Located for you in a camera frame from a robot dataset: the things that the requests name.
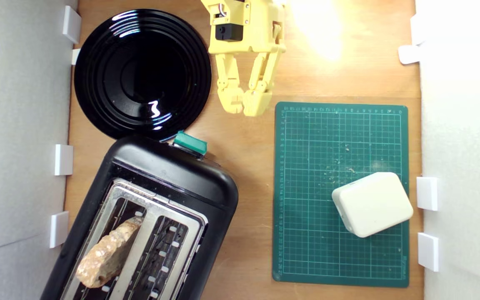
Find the toaster slot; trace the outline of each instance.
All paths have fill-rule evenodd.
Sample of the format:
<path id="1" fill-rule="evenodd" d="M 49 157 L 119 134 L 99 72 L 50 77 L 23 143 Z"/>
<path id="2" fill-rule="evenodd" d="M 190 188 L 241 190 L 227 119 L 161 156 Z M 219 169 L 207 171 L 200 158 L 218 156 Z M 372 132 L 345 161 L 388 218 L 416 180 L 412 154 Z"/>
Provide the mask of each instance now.
<path id="1" fill-rule="evenodd" d="M 108 235 L 112 230 L 116 229 L 120 224 L 127 221 L 128 219 L 134 216 L 145 216 L 146 209 L 141 205 L 137 205 L 132 201 L 129 201 L 125 198 L 118 198 L 116 200 L 111 199 L 111 201 L 116 201 L 110 217 L 105 222 L 105 226 L 101 233 L 101 238 L 105 235 Z M 87 288 L 82 283 L 78 283 L 79 286 L 77 291 L 73 296 L 73 300 L 108 300 L 110 294 L 112 293 L 112 287 L 116 284 L 119 277 L 111 279 L 108 283 L 103 285 L 101 288 Z"/>
<path id="2" fill-rule="evenodd" d="M 75 277 L 79 262 L 101 237 L 134 216 L 143 221 L 120 275 L 100 288 L 86 288 Z M 62 299 L 175 299 L 206 224 L 205 216 L 172 199 L 116 179 L 95 217 Z"/>
<path id="3" fill-rule="evenodd" d="M 158 299 L 162 295 L 187 232 L 188 227 L 180 222 L 158 218 L 132 277 L 131 292 L 125 294 L 124 300 Z"/>

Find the black toaster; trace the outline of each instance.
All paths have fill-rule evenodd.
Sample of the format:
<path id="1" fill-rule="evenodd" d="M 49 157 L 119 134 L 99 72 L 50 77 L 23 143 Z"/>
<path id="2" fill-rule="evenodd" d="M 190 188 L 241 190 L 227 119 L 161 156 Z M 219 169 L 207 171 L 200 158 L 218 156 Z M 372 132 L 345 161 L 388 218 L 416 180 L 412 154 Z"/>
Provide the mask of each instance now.
<path id="1" fill-rule="evenodd" d="M 198 299 L 237 202 L 229 175 L 185 142 L 120 139 L 101 164 L 41 299 Z M 101 288 L 84 287 L 75 278 L 77 264 L 135 215 L 143 223 L 120 275 Z"/>

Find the white box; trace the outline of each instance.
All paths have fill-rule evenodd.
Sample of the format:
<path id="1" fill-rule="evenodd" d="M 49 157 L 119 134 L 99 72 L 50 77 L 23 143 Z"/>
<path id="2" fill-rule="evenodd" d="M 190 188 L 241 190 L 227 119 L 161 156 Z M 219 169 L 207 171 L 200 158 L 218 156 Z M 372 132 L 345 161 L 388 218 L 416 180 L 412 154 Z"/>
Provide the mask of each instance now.
<path id="1" fill-rule="evenodd" d="M 390 172 L 339 187 L 332 198 L 345 228 L 360 238 L 409 220 L 414 213 L 398 175 Z"/>

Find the cutting mat grid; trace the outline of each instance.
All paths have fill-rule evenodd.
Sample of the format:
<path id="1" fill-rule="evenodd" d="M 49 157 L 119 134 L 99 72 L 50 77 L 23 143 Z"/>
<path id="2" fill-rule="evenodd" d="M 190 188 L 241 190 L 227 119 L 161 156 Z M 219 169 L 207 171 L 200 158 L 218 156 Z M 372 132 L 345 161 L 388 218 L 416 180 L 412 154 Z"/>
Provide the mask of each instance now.
<path id="1" fill-rule="evenodd" d="M 284 182 L 278 210 L 278 279 L 408 285 L 408 224 L 361 239 L 345 229 L 331 199 L 339 186 L 379 171 L 396 173 L 408 185 L 402 132 L 406 109 L 301 105 L 288 104 L 278 112 L 276 167 L 280 165 Z"/>

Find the white bracket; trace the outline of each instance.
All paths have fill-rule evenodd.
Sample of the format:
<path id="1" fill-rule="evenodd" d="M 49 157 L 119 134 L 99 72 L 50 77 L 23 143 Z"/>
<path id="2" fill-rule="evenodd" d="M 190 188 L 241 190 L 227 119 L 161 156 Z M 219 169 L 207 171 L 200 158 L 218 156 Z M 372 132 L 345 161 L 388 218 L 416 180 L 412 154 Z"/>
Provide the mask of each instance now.
<path id="1" fill-rule="evenodd" d="M 73 146 L 55 145 L 55 176 L 73 174 Z"/>
<path id="2" fill-rule="evenodd" d="M 438 178 L 416 178 L 417 207 L 438 211 Z"/>
<path id="3" fill-rule="evenodd" d="M 55 248 L 63 244 L 68 237 L 69 213 L 63 211 L 51 216 L 51 234 L 49 247 Z"/>
<path id="4" fill-rule="evenodd" d="M 438 272 L 438 238 L 420 232 L 417 234 L 417 262 L 433 272 Z"/>
<path id="5" fill-rule="evenodd" d="M 80 22 L 80 15 L 76 11 L 74 11 L 71 6 L 65 6 L 62 34 L 64 34 L 74 44 L 79 43 Z"/>
<path id="6" fill-rule="evenodd" d="M 73 49 L 72 51 L 72 66 L 74 66 L 77 63 L 77 58 L 79 57 L 80 53 L 80 48 L 79 49 Z"/>
<path id="7" fill-rule="evenodd" d="M 418 13 L 413 15 L 410 18 L 410 30 L 412 45 L 403 45 L 398 49 L 400 62 L 404 65 L 417 63 L 421 60 L 421 49 L 419 45 L 427 39 L 429 32 L 425 17 Z"/>

